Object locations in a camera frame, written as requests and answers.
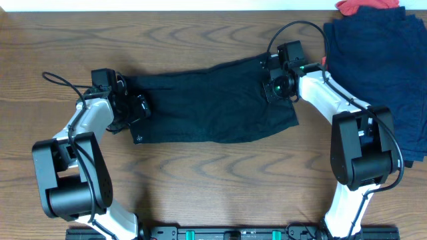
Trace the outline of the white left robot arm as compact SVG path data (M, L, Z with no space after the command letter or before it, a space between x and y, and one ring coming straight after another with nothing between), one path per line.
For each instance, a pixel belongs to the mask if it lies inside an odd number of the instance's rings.
M119 133L148 118L151 110L143 95L130 94L125 77L113 69L93 70L91 79L66 126L32 147L43 211L84 225L68 229L66 239L150 239L138 216L114 199L99 144L105 132Z

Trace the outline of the black shorts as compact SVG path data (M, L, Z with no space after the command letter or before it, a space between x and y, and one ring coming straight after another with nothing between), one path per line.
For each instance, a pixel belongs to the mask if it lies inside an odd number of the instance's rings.
M261 54L207 69L127 76L129 93L143 95L151 110L131 123L134 143L245 143L296 126L291 101L266 100L265 60Z

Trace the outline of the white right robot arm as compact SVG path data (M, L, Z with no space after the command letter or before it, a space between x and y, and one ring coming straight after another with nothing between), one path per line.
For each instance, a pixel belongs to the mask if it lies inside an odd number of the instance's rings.
M395 227L363 227L373 194L397 186L404 172L402 153L387 107L373 107L337 84L320 63L309 64L299 41L284 43L261 65L268 103L302 99L331 124L330 165L337 180L332 204L315 230L288 225L289 239L399 239Z

